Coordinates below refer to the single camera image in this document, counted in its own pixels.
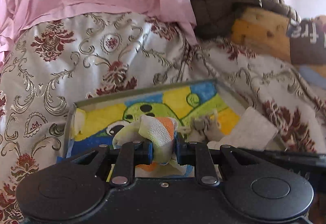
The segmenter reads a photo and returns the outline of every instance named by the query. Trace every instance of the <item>bed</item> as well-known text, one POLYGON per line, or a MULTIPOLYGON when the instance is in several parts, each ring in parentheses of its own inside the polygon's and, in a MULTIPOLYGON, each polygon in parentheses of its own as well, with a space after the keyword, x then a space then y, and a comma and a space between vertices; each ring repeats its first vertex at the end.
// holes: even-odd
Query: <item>bed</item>
POLYGON ((219 78, 280 130, 286 148, 326 152, 326 102, 286 62, 227 38, 194 39, 189 1, 175 19, 166 9, 80 4, 32 21, 28 13, 19 25, 11 15, 1 49, 0 223, 22 219, 17 184, 62 156, 72 104, 103 94, 219 78))

